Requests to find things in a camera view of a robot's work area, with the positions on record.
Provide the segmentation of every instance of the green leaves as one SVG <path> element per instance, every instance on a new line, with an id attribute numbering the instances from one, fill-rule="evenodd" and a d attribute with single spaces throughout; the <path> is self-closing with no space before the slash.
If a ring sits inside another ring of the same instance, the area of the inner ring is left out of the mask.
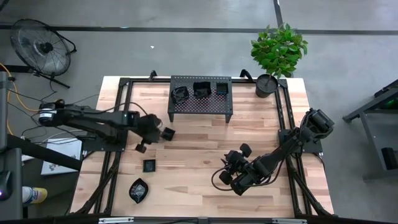
<path id="1" fill-rule="evenodd" d="M 291 77 L 298 60 L 308 53 L 307 44 L 288 24 L 278 29 L 270 29 L 268 25 L 257 40 L 251 41 L 251 56 L 268 74 Z"/>

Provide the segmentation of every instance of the wooden tabletop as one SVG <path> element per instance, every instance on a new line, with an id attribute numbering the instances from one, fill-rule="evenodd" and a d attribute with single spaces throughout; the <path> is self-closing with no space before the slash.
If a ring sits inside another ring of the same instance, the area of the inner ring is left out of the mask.
<path id="1" fill-rule="evenodd" d="M 104 77 L 97 109 L 114 106 L 120 77 Z M 295 124 L 309 109 L 304 82 L 288 78 Z M 132 100 L 148 113 L 156 114 L 163 127 L 176 130 L 173 141 L 161 141 L 147 146 L 145 154 L 134 150 L 141 139 L 129 133 L 126 151 L 122 153 L 113 203 L 113 216 L 146 217 L 293 217 L 292 199 L 285 164 L 278 179 L 269 186 L 252 187 L 243 196 L 216 190 L 210 182 L 215 170 L 223 167 L 220 161 L 229 150 L 239 150 L 247 143 L 253 150 L 250 159 L 273 151 L 279 146 L 279 122 L 275 96 L 258 98 L 254 84 L 233 85 L 234 114 L 229 124 L 224 115 L 176 114 L 170 123 L 167 115 L 168 83 L 135 83 Z M 289 127 L 285 99 L 282 104 L 286 126 Z M 134 105 L 130 110 L 139 108 Z M 96 152 L 82 165 L 71 212 L 78 210 L 97 187 L 103 165 L 103 152 Z M 156 159 L 156 172 L 143 173 L 142 160 Z M 325 173 L 321 162 L 312 154 L 303 155 L 307 185 L 319 202 L 333 213 Z M 140 204 L 128 196 L 132 183 L 142 178 L 149 185 L 149 193 Z M 228 188 L 218 178 L 220 187 Z M 298 189 L 300 208 L 304 211 L 302 193 Z M 102 208 L 105 207 L 108 187 Z"/>

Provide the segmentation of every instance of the white container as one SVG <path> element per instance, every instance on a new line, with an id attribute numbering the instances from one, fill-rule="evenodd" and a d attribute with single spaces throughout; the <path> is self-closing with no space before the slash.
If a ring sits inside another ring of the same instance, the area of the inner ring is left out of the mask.
<path id="1" fill-rule="evenodd" d="M 38 187 L 22 187 L 22 203 L 41 203 L 47 198 L 47 190 Z"/>

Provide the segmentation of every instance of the gray floor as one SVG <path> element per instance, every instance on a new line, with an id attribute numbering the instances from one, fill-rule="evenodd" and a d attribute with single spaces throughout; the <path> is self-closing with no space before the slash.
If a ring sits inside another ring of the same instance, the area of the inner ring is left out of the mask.
<path id="1" fill-rule="evenodd" d="M 396 30 L 395 0 L 280 0 L 282 16 L 299 29 Z M 29 17 L 55 25 L 120 27 L 229 27 L 276 26 L 271 0 L 140 0 L 61 1 L 11 0 L 1 22 Z M 250 57 L 256 34 L 62 32 L 78 47 L 68 72 L 60 80 L 72 88 L 53 85 L 53 100 L 73 102 L 97 94 L 105 75 L 227 75 L 242 68 L 262 73 Z M 0 62 L 21 64 L 9 44 L 9 31 L 0 31 Z M 295 77 L 304 78 L 310 104 L 321 108 L 336 123 L 323 141 L 326 176 L 335 213 L 341 217 L 398 222 L 397 181 L 369 184 L 364 174 L 378 166 L 362 124 L 345 124 L 341 117 L 371 99 L 375 91 L 397 79 L 398 36 L 305 35 L 308 55 Z M 41 78 L 15 74 L 21 93 L 41 98 L 51 91 Z M 84 102 L 95 106 L 96 98 Z M 37 102 L 25 100 L 35 107 Z M 10 123 L 16 134 L 34 124 L 14 108 Z M 27 136 L 39 135 L 43 130 Z M 57 130 L 48 129 L 49 133 Z M 68 200 L 53 200 L 62 213 Z"/>

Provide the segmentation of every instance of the black mesh shelf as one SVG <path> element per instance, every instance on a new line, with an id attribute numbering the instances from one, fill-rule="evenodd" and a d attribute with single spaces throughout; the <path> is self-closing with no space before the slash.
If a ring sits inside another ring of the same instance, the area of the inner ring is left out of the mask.
<path id="1" fill-rule="evenodd" d="M 210 82 L 211 95 L 208 98 L 196 99 L 193 96 L 193 83 Z M 228 93 L 217 95 L 216 84 L 227 83 Z M 171 92 L 178 87 L 186 86 L 189 92 L 189 99 L 180 104 L 173 104 Z M 228 123 L 233 114 L 232 104 L 232 81 L 231 77 L 198 77 L 173 75 L 170 81 L 168 114 L 173 122 L 174 114 L 225 114 Z"/>

